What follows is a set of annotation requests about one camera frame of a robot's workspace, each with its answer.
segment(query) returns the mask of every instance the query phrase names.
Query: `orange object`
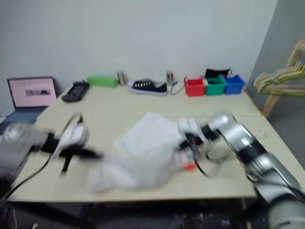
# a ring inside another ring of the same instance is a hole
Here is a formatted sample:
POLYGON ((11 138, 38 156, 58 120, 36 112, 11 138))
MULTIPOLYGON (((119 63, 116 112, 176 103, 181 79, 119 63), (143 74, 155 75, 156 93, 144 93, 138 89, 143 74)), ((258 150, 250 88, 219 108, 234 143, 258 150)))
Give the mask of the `orange object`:
POLYGON ((188 170, 188 171, 193 171, 195 168, 196 168, 196 164, 195 163, 192 163, 192 164, 186 164, 184 167, 183 167, 185 170, 188 170))
POLYGON ((184 78, 185 92, 188 97, 203 96, 205 94, 206 85, 203 81, 203 76, 198 79, 188 80, 184 78))

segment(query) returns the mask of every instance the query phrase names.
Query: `plastic storage bin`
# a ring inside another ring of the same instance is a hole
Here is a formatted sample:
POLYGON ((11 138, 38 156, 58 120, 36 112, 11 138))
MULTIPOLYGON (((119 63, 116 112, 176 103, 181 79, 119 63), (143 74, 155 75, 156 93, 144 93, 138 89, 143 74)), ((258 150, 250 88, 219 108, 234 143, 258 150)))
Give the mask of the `plastic storage bin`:
POLYGON ((224 93, 226 82, 222 75, 218 75, 215 78, 206 78, 208 86, 206 87, 207 95, 219 95, 224 93))
POLYGON ((188 80, 187 77, 185 77, 184 85, 185 93, 188 97, 203 96, 205 94, 206 85, 202 76, 199 79, 193 80, 188 80))
POLYGON ((246 85, 246 83, 242 80, 242 78, 239 75, 236 75, 232 78, 226 78, 224 80, 227 83, 227 86, 224 90, 225 94, 240 94, 243 86, 246 85))

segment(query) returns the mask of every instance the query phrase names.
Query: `clothes hanger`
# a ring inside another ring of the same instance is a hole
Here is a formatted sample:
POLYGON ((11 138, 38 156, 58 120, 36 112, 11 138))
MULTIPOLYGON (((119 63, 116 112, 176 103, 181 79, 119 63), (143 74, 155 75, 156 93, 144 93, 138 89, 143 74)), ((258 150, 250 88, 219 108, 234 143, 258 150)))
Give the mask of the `clothes hanger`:
POLYGON ((265 85, 258 91, 260 94, 275 94, 275 95, 289 95, 289 96, 305 96, 304 84, 284 84, 287 81, 305 78, 305 66, 302 71, 294 74, 287 74, 278 78, 275 81, 266 82, 265 85))
POLYGON ((278 69, 272 74, 262 73, 254 80, 253 85, 260 94, 280 94, 282 92, 300 93, 303 87, 296 85, 285 85, 280 87, 280 84, 283 84, 287 81, 293 79, 304 78, 304 65, 305 65, 305 42, 301 42, 297 47, 294 54, 290 57, 290 62, 295 64, 291 67, 286 67, 283 69, 278 69))

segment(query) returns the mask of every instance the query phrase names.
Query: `plastic bag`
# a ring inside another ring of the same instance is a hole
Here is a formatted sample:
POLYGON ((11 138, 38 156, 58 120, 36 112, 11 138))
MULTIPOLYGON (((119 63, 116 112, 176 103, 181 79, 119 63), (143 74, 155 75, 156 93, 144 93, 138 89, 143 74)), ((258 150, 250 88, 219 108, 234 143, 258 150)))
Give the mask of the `plastic bag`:
POLYGON ((141 154, 106 154, 98 168, 91 172, 91 187, 105 191, 113 187, 144 188, 167 183, 169 177, 187 161, 169 145, 157 146, 141 154))

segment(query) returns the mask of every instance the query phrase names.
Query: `white plastic bag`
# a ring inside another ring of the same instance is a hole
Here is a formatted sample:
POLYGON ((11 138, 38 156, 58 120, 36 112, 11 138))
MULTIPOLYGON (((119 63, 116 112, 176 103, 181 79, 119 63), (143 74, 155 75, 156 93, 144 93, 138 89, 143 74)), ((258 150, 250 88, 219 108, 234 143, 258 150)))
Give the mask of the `white plastic bag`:
POLYGON ((92 189, 143 188, 166 183, 188 161, 186 154, 175 150, 181 140, 176 123, 148 112, 114 143, 118 152, 105 154, 91 172, 92 189))
POLYGON ((91 173, 94 191, 118 188, 144 188, 167 183, 170 175, 182 169, 186 155, 169 145, 158 146, 142 154, 114 153, 105 155, 91 173))

